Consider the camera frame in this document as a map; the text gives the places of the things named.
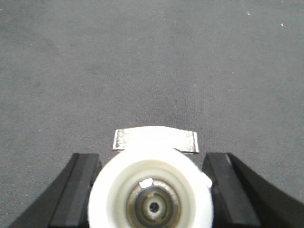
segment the white cylindrical object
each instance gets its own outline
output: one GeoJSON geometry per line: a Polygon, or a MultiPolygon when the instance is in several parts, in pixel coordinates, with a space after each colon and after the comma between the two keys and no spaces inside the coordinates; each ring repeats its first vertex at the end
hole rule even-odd
{"type": "Polygon", "coordinates": [[[130,191],[139,182],[158,178],[170,184],[181,203],[175,228],[211,228],[213,206],[204,174],[185,155],[168,148],[130,147],[101,170],[88,203],[90,228],[131,228],[126,211],[130,191]]]}

